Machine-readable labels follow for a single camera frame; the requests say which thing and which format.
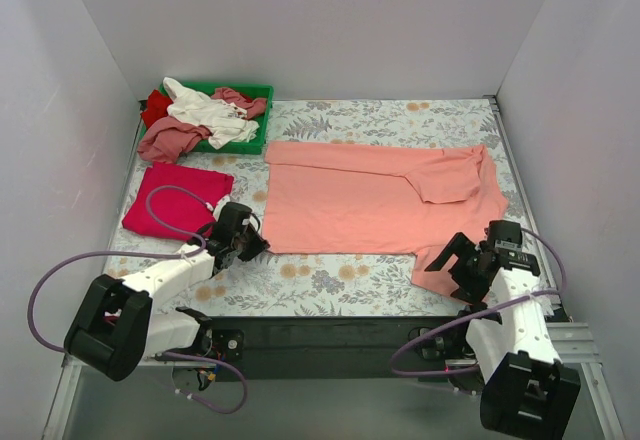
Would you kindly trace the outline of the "salmon pink t-shirt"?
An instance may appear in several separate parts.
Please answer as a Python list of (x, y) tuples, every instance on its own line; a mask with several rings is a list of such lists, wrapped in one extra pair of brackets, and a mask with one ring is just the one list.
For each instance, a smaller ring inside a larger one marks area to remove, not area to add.
[(412, 254), (413, 285), (450, 297), (427, 271), (458, 232), (484, 237), (508, 200), (483, 145), (420, 149), (276, 141), (262, 232), (276, 254)]

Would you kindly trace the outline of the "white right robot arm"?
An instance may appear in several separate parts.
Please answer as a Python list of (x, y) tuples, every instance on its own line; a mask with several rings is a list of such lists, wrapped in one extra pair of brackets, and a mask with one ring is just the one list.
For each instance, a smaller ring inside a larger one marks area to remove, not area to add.
[(519, 439), (560, 439), (580, 377), (552, 344), (541, 304), (540, 266), (522, 244), (518, 223), (495, 220), (479, 243), (456, 233), (426, 269), (446, 270), (457, 286), (454, 298), (472, 306), (488, 293), (498, 300), (498, 312), (452, 333), (454, 349), (475, 357), (480, 367), (482, 426)]

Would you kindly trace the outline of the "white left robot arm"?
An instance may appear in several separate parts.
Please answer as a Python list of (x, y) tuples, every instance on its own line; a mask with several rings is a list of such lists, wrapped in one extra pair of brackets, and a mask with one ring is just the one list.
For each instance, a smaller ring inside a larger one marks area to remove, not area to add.
[(219, 338), (207, 315), (184, 306), (166, 314), (160, 309), (234, 261), (248, 262), (267, 250), (259, 228), (248, 206), (229, 202), (174, 258), (122, 278), (97, 277), (65, 336), (64, 351), (114, 381), (126, 378), (149, 357), (218, 357)]

